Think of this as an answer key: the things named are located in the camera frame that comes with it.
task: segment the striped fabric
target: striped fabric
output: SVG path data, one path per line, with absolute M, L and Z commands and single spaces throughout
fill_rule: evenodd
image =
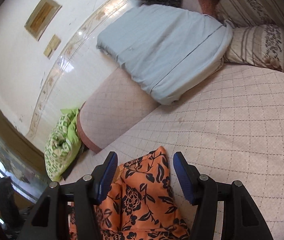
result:
M 219 20 L 235 27 L 276 24 L 284 28 L 284 0 L 220 0 L 216 7 Z
M 284 29 L 277 25 L 235 28 L 226 62 L 251 64 L 284 72 Z

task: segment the green fabric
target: green fabric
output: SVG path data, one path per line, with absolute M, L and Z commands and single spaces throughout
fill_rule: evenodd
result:
M 81 147 L 76 132 L 78 109 L 62 109 L 62 116 L 46 142 L 44 158 L 48 176 L 60 181 L 62 173 L 75 159 Z

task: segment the decorative border tile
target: decorative border tile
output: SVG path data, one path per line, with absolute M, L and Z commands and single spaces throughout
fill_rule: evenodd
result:
M 124 6 L 128 1 L 129 0 L 108 0 L 85 21 L 85 23 L 77 30 L 71 40 L 64 47 L 58 59 L 51 68 L 41 89 L 40 95 L 34 108 L 30 128 L 28 133 L 26 134 L 26 138 L 30 140 L 35 137 L 39 121 L 41 119 L 45 105 L 49 99 L 49 96 L 55 84 L 68 66 L 71 58 L 90 37 L 93 30 L 101 23 L 103 23 L 106 19 L 108 19 L 112 14 L 114 14 L 119 8 Z

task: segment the light switch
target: light switch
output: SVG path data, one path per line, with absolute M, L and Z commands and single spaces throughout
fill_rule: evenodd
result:
M 61 43 L 61 39 L 53 35 L 52 39 L 50 40 L 49 44 L 47 45 L 45 51 L 43 52 L 44 55 L 48 58 L 51 58 L 53 51 L 55 51 Z

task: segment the metal screw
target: metal screw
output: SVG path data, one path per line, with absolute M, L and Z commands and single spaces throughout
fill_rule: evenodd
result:
M 55 188 L 58 185 L 56 181 L 52 181 L 49 185 L 50 188 Z
M 91 175 L 84 175 L 83 176 L 83 180 L 84 181 L 89 181 L 89 180 L 91 180 L 92 179 L 92 176 Z
M 235 180 L 234 185 L 236 185 L 237 187 L 241 187 L 243 185 L 243 183 L 240 180 Z
M 205 174 L 200 175 L 200 180 L 207 181 L 209 177 Z

